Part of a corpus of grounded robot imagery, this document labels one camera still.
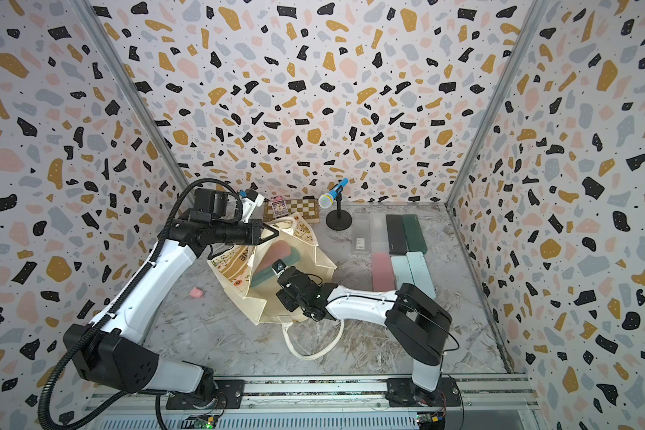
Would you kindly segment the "purple card box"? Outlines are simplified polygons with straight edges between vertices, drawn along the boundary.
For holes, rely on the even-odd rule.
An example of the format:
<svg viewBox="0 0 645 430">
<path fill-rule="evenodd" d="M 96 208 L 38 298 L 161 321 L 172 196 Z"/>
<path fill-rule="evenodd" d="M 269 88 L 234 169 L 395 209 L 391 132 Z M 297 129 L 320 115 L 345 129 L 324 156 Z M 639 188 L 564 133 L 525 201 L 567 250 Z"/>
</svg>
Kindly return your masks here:
<svg viewBox="0 0 645 430">
<path fill-rule="evenodd" d="M 286 200 L 282 196 L 276 196 L 271 200 L 272 218 L 278 219 L 290 214 Z"/>
</svg>

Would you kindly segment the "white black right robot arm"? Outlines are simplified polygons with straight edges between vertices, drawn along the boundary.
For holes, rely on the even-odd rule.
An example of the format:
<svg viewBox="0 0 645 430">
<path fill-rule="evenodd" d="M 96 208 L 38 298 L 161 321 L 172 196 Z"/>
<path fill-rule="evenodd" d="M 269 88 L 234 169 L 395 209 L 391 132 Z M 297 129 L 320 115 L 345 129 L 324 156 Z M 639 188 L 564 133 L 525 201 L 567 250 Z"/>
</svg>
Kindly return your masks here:
<svg viewBox="0 0 645 430">
<path fill-rule="evenodd" d="M 318 284 L 315 275 L 281 260 L 272 265 L 272 271 L 281 286 L 277 298 L 288 311 L 301 310 L 315 322 L 358 320 L 388 329 L 414 364 L 411 381 L 404 387 L 389 383 L 386 399 L 399 406 L 437 405 L 453 319 L 420 288 L 404 283 L 399 290 L 369 292 L 333 283 Z"/>
</svg>

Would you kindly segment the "blue toy microphone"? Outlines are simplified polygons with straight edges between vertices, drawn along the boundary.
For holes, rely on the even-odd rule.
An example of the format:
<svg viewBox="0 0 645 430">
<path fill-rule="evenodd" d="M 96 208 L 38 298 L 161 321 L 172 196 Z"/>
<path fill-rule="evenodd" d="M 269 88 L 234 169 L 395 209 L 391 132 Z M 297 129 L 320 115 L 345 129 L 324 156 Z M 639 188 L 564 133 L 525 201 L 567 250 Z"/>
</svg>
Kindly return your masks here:
<svg viewBox="0 0 645 430">
<path fill-rule="evenodd" d="M 330 191 L 327 191 L 326 193 L 320 195 L 318 198 L 318 205 L 320 206 L 321 209 L 328 209 L 333 204 L 337 201 L 337 198 L 340 197 L 340 195 L 343 192 L 343 189 L 349 184 L 349 181 L 344 178 L 342 181 L 338 182 L 336 186 L 333 186 L 333 188 Z"/>
</svg>

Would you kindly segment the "small pink pig toy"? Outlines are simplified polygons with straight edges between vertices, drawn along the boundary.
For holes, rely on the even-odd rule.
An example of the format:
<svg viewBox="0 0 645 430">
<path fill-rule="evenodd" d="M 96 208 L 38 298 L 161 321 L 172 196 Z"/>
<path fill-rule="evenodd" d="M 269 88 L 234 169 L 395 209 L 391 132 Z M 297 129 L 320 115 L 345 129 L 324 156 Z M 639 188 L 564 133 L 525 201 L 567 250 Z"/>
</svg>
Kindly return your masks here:
<svg viewBox="0 0 645 430">
<path fill-rule="evenodd" d="M 204 297 L 204 292 L 200 288 L 193 288 L 190 291 L 190 297 L 192 298 L 202 298 Z"/>
</svg>

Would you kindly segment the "blue grey pencil case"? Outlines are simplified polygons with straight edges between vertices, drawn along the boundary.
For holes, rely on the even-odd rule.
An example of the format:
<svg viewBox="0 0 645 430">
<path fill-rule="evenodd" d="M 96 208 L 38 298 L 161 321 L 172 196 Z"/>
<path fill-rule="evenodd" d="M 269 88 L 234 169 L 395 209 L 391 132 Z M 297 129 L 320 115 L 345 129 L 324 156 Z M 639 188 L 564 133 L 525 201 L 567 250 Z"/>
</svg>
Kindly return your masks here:
<svg viewBox="0 0 645 430">
<path fill-rule="evenodd" d="M 251 286 L 252 287 L 257 287 L 264 282 L 268 281 L 270 278 L 272 278 L 277 272 L 273 268 L 273 266 L 276 263 L 276 260 L 274 260 L 275 254 L 272 253 L 272 250 L 268 252 L 268 254 L 263 258 L 263 261 L 261 261 L 261 264 L 258 266 L 256 269 L 255 273 L 253 274 L 253 277 L 251 279 Z M 292 248 L 290 249 L 290 253 L 283 258 L 281 258 L 281 262 L 284 264 L 284 267 L 292 266 L 295 263 L 298 263 L 300 260 L 301 254 L 297 249 Z"/>
</svg>

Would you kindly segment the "grey barcoded pencil case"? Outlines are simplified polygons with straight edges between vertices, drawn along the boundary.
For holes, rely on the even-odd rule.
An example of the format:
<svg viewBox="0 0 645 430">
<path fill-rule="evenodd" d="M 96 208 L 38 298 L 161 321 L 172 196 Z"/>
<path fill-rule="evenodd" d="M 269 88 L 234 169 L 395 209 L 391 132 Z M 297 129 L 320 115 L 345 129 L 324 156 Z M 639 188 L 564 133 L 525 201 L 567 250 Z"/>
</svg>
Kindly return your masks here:
<svg viewBox="0 0 645 430">
<path fill-rule="evenodd" d="M 353 254 L 369 254 L 371 252 L 370 217 L 368 213 L 358 213 L 353 216 L 351 252 Z"/>
</svg>

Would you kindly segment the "dark green pencil case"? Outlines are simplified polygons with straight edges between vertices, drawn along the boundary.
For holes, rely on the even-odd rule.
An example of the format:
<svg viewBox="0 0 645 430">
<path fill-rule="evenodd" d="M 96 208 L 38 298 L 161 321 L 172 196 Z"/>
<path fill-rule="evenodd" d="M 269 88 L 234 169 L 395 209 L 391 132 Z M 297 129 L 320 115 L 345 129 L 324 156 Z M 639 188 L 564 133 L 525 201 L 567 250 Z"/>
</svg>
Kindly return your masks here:
<svg viewBox="0 0 645 430">
<path fill-rule="evenodd" d="M 417 215 L 405 214 L 401 218 L 408 251 L 426 254 L 427 244 Z"/>
</svg>

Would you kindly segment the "cream floral canvas tote bag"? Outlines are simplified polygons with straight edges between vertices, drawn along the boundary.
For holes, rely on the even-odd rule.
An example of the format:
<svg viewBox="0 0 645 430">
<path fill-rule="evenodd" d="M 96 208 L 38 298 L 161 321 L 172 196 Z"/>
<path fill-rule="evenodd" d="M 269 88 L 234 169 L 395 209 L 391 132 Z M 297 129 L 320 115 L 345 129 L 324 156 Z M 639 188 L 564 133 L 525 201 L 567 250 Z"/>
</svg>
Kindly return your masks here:
<svg viewBox="0 0 645 430">
<path fill-rule="evenodd" d="M 304 356 L 288 335 L 292 325 L 325 319 L 324 297 L 329 294 L 336 264 L 320 249 L 313 229 L 296 212 L 274 220 L 261 234 L 261 245 L 236 245 L 209 260 L 220 285 L 254 324 L 279 324 L 290 352 L 312 361 L 327 355 L 340 341 L 340 324 L 333 341 Z"/>
</svg>

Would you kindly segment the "pink pencil case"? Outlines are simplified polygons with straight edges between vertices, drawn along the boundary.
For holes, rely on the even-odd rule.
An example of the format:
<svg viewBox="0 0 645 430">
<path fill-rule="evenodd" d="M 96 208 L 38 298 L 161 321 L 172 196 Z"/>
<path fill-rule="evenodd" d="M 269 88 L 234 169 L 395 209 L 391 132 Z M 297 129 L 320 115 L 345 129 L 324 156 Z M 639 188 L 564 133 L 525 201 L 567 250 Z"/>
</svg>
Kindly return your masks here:
<svg viewBox="0 0 645 430">
<path fill-rule="evenodd" d="M 275 242 L 264 255 L 263 259 L 255 269 L 255 273 L 265 270 L 270 270 L 272 265 L 278 260 L 284 260 L 292 254 L 291 246 L 288 242 L 278 241 Z"/>
<path fill-rule="evenodd" d="M 371 275 L 374 292 L 387 292 L 396 290 L 396 281 L 390 254 L 372 254 Z"/>
</svg>

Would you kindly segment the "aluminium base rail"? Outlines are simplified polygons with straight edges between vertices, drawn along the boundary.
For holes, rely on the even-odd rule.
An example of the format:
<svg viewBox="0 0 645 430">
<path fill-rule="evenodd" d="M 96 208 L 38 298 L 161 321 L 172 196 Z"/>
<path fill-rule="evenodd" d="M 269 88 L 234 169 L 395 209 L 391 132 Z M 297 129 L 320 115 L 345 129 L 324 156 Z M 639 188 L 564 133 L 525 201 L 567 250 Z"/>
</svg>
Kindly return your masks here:
<svg viewBox="0 0 645 430">
<path fill-rule="evenodd" d="M 521 374 L 448 374 L 431 401 L 412 401 L 408 376 L 220 377 L 218 398 L 195 408 L 165 395 L 132 394 L 91 429 L 544 429 Z"/>
</svg>

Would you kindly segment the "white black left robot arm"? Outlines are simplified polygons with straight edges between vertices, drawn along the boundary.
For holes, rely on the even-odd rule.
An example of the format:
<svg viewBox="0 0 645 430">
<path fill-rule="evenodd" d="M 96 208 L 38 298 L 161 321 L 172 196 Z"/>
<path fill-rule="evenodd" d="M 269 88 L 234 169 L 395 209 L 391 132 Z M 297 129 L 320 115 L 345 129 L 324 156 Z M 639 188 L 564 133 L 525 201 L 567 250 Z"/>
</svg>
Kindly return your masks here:
<svg viewBox="0 0 645 430">
<path fill-rule="evenodd" d="M 235 192 L 200 188 L 195 206 L 173 211 L 157 245 L 125 288 L 86 325 L 74 324 L 64 344 L 79 376 L 124 393 L 184 394 L 201 406 L 217 396 L 213 371 L 161 358 L 143 347 L 154 315 L 179 277 L 214 245 L 261 245 L 275 229 L 253 218 L 264 198 L 253 189 Z"/>
</svg>

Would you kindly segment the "black microphone stand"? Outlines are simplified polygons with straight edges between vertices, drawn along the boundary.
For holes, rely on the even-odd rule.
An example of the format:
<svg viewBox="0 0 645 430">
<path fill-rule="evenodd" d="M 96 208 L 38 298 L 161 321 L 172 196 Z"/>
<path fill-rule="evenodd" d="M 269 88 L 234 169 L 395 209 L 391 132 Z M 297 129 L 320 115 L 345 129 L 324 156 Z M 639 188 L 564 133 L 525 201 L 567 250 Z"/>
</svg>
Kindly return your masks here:
<svg viewBox="0 0 645 430">
<path fill-rule="evenodd" d="M 342 209 L 342 194 L 338 192 L 334 200 L 336 207 L 326 216 L 326 225 L 335 231 L 344 231 L 351 227 L 353 218 L 348 211 Z"/>
</svg>

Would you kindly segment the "light teal pencil case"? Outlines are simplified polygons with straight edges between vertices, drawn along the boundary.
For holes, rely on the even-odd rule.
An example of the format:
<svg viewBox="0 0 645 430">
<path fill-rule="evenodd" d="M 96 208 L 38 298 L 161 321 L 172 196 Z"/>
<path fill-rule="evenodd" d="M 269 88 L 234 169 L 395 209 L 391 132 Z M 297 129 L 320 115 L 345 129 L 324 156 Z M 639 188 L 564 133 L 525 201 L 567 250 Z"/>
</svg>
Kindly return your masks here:
<svg viewBox="0 0 645 430">
<path fill-rule="evenodd" d="M 406 255 L 392 255 L 392 271 L 395 278 L 396 290 L 404 284 L 414 284 L 414 277 L 410 268 L 410 262 Z"/>
<path fill-rule="evenodd" d="M 420 251 L 407 252 L 413 284 L 431 299 L 436 299 L 435 285 L 432 281 L 424 254 Z"/>
</svg>

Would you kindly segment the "translucent white pencil case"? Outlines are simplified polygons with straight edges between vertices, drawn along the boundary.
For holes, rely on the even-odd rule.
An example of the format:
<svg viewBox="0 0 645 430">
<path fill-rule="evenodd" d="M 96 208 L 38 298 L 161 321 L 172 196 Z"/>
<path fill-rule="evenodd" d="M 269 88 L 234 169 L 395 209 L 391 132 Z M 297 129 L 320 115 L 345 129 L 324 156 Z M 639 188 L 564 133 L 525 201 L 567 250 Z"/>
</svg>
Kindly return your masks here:
<svg viewBox="0 0 645 430">
<path fill-rule="evenodd" d="M 369 222 L 371 252 L 373 254 L 388 254 L 390 252 L 390 245 L 386 215 L 381 212 L 371 212 L 369 214 Z"/>
</svg>

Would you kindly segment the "wooden chess board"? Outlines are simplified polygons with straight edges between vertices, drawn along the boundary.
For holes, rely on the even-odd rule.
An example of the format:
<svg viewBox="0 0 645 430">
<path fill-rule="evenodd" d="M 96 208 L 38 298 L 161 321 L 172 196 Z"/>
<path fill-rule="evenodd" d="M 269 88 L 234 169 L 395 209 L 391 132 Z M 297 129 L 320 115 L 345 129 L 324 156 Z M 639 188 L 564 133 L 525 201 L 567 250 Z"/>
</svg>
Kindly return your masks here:
<svg viewBox="0 0 645 430">
<path fill-rule="evenodd" d="M 288 205 L 288 211 L 290 212 L 288 216 L 298 213 L 308 223 L 320 222 L 320 208 L 315 198 L 306 197 L 303 199 L 285 200 Z M 272 218 L 271 200 L 268 200 L 263 210 L 263 221 L 269 223 L 274 220 L 277 219 Z"/>
</svg>

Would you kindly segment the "black pencil case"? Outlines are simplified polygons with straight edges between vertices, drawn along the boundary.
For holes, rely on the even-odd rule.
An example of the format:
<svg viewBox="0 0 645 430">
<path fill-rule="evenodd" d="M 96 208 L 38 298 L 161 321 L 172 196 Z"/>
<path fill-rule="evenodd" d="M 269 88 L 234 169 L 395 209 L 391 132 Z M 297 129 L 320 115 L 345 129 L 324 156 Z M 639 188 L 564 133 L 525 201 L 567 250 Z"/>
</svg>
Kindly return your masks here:
<svg viewBox="0 0 645 430">
<path fill-rule="evenodd" d="M 397 214 L 385 216 L 389 253 L 391 255 L 403 255 L 408 252 L 408 245 L 403 225 L 403 218 Z"/>
</svg>

